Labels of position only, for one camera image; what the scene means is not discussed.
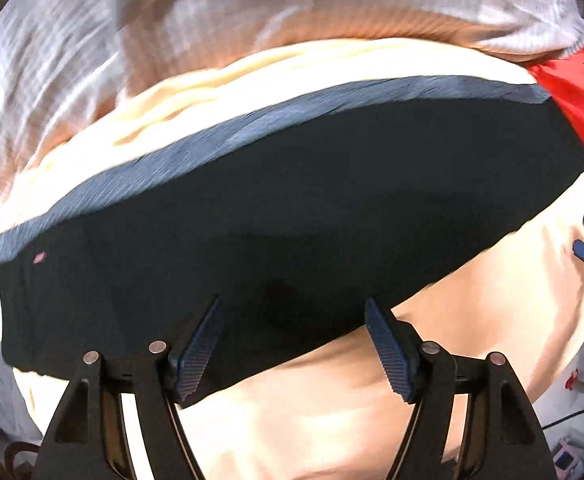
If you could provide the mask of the black pants blue side stripe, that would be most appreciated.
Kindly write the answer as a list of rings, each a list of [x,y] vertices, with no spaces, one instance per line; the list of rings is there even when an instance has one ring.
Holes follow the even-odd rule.
[[[199,398],[297,358],[444,278],[584,172],[537,84],[349,82],[104,170],[0,233],[2,354],[68,379],[174,338],[219,299]]]

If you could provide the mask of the grey white striped duvet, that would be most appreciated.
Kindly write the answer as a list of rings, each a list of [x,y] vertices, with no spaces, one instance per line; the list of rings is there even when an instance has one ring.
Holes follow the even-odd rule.
[[[0,204],[118,98],[286,44],[386,37],[569,54],[584,0],[0,0]]]

